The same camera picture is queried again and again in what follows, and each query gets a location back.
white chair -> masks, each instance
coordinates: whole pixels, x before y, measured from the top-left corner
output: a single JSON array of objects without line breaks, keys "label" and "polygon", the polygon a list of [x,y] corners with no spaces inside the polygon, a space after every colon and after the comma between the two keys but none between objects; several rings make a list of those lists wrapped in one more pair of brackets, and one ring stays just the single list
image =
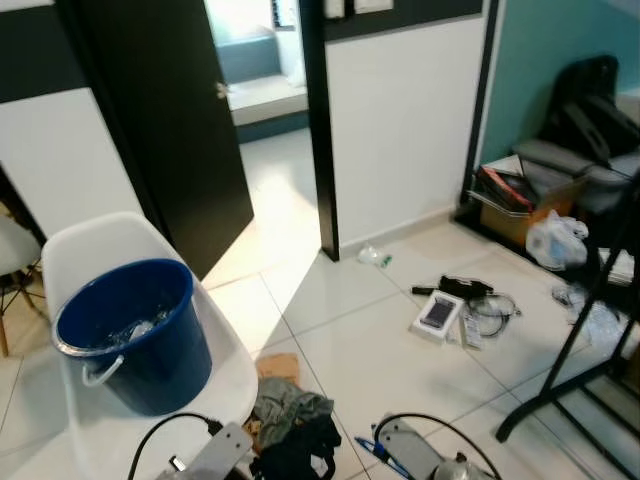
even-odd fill
[{"label": "white chair", "polygon": [[[9,217],[0,215],[0,276],[11,275],[18,289],[5,303],[5,288],[0,288],[0,350],[2,356],[9,355],[9,344],[4,329],[4,314],[18,295],[22,295],[27,305],[37,310],[29,292],[25,288],[29,276],[34,272],[34,265],[40,258],[40,245],[28,230],[22,228]],[[28,269],[26,277],[18,275]]]},{"label": "white chair", "polygon": [[[92,279],[148,258],[170,258],[184,263],[160,233],[137,214],[106,215],[55,234],[42,252],[51,319],[56,319],[65,302]],[[197,278],[194,283],[193,303],[212,353],[213,371],[202,392],[185,410],[223,423],[244,422],[258,390],[253,360]],[[80,362],[62,354],[60,357],[78,468],[92,480],[125,478],[132,452],[157,418],[142,417],[128,410],[106,386],[85,387],[80,379]],[[167,452],[175,453],[176,445],[188,452],[185,455],[198,452],[207,441],[206,432],[198,427],[201,426],[188,422],[167,425],[167,435],[154,439],[145,449],[145,461],[139,466],[140,478],[155,478],[160,471],[154,468],[163,468]]]}]

power cord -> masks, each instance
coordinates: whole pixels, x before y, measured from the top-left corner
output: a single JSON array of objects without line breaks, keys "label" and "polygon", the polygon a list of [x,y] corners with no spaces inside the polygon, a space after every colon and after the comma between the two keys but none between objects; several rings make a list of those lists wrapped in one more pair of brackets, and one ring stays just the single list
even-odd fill
[{"label": "power cord", "polygon": [[142,449],[147,444],[151,436],[154,433],[156,433],[156,430],[158,430],[165,423],[168,423],[171,420],[175,420],[176,418],[180,418],[180,417],[191,417],[191,418],[198,418],[202,420],[207,424],[207,431],[212,437],[222,429],[222,424],[220,422],[207,418],[204,415],[200,415],[199,413],[191,413],[191,412],[175,413],[170,417],[160,420],[153,427],[151,427],[151,429],[146,433],[146,435],[140,441],[140,444],[136,449],[136,454],[133,456],[133,461],[131,462],[131,467],[129,468],[129,475],[127,475],[127,480],[133,480],[133,477],[136,474],[136,469],[138,468],[138,461],[140,460]]},{"label": "power cord", "polygon": [[482,459],[486,462],[486,464],[491,469],[491,472],[493,472],[493,476],[495,477],[495,479],[496,480],[502,480],[502,477],[498,473],[498,470],[496,469],[495,465],[491,462],[491,460],[489,460],[489,457],[487,457],[487,455],[482,451],[482,449],[480,447],[478,447],[475,443],[473,443],[473,441],[469,437],[467,437],[464,433],[462,433],[460,430],[458,430],[456,427],[454,427],[450,423],[447,423],[444,420],[440,420],[437,417],[432,417],[431,415],[426,415],[424,413],[413,413],[413,412],[398,413],[396,415],[391,415],[391,416],[385,418],[384,420],[382,420],[378,424],[378,426],[376,427],[375,431],[373,432],[373,441],[376,444],[378,444],[379,443],[378,439],[380,437],[380,432],[382,431],[382,427],[384,427],[389,422],[391,422],[393,420],[397,420],[399,418],[422,418],[422,419],[425,419],[425,420],[430,420],[432,422],[439,423],[440,425],[443,425],[443,426],[447,427],[448,429],[452,430],[454,433],[457,433],[469,445],[471,445],[475,449],[476,452],[478,452],[480,454]]}]

teal wall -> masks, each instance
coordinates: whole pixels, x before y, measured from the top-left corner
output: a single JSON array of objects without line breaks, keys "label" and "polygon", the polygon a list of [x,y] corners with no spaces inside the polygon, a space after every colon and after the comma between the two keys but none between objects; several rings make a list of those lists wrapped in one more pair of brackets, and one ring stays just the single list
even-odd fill
[{"label": "teal wall", "polygon": [[640,86],[640,19],[605,0],[506,1],[481,162],[535,135],[553,81],[572,61],[612,53],[618,90]]}]

black bag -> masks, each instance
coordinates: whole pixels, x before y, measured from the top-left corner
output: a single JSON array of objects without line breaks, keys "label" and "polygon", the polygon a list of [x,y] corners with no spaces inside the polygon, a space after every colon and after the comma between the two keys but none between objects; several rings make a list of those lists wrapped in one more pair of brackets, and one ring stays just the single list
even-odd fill
[{"label": "black bag", "polygon": [[[336,471],[333,449],[342,439],[330,416],[320,416],[294,427],[284,440],[263,450],[250,465],[259,480],[329,480]],[[311,455],[328,467],[319,476],[311,467]]]},{"label": "black bag", "polygon": [[569,65],[554,85],[540,138],[609,167],[640,146],[640,128],[614,103],[618,61],[611,55]]}]

open door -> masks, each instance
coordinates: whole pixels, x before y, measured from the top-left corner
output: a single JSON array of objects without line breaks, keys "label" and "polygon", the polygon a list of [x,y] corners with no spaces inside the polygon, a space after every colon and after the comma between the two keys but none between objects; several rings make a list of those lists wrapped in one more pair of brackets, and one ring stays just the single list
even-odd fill
[{"label": "open door", "polygon": [[202,278],[253,218],[203,1],[57,5],[145,213]]}]

